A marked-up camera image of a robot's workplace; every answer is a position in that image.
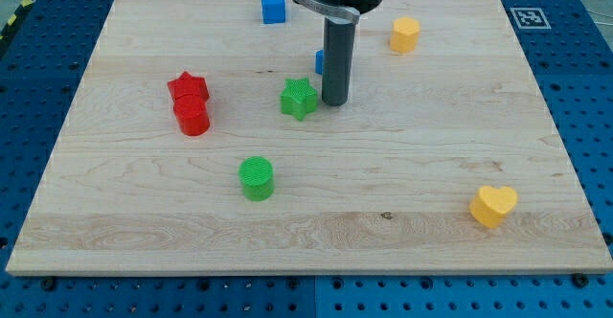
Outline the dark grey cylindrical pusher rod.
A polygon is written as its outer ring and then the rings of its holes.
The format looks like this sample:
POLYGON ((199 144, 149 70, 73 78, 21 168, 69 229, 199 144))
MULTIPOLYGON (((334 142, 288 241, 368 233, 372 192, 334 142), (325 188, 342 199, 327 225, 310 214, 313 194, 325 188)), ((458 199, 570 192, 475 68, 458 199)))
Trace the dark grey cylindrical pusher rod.
POLYGON ((325 19, 322 100, 329 106, 343 105, 349 98, 354 39, 352 22, 325 19))

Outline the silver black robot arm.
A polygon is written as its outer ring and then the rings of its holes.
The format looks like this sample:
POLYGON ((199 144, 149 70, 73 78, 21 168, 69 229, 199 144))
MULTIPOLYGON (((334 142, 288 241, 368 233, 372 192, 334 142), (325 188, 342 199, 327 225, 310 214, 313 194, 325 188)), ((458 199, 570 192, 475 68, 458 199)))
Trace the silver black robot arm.
POLYGON ((324 17, 322 100, 340 106, 349 99, 355 31, 362 14, 383 0, 292 0, 324 17))

